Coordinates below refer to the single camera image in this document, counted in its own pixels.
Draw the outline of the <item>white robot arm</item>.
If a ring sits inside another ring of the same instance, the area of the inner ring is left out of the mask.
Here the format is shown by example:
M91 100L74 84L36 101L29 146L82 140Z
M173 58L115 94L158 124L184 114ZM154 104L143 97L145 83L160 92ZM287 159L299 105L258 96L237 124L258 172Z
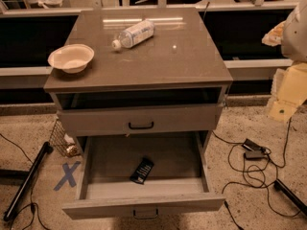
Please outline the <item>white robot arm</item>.
M265 34L262 43L280 45L282 55L292 61L286 70L276 70L267 104L269 116L286 123L307 100L307 0Z

